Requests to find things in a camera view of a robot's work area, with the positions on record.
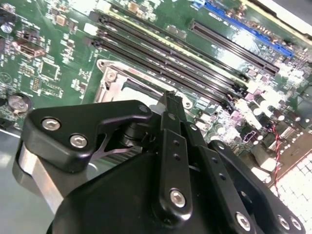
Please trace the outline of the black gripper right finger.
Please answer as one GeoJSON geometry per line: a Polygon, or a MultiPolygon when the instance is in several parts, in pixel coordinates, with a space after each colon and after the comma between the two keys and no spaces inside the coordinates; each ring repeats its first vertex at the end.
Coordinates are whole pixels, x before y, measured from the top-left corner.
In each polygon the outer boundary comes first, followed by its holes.
{"type": "Polygon", "coordinates": [[[205,142],[186,120],[181,97],[178,116],[186,137],[194,210],[180,234],[303,234],[298,217],[219,140],[205,142]]]}

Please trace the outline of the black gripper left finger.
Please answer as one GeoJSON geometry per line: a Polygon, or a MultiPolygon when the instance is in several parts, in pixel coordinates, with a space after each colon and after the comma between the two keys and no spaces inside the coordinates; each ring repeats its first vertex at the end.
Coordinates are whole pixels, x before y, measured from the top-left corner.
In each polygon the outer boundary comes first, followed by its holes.
{"type": "Polygon", "coordinates": [[[136,157],[156,157],[153,211],[164,221],[193,213],[189,154],[178,96],[151,110],[138,100],[41,108],[25,118],[16,159],[54,216],[76,188],[136,157]]]}

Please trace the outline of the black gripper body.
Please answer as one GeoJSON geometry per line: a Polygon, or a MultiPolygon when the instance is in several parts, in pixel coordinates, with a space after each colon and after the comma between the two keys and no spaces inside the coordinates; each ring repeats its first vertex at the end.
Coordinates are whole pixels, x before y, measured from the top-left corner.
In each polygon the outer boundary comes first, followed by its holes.
{"type": "Polygon", "coordinates": [[[189,169],[193,213],[183,224],[164,224],[153,211],[156,157],[136,156],[76,188],[59,206],[50,234],[229,234],[202,174],[189,169]]]}

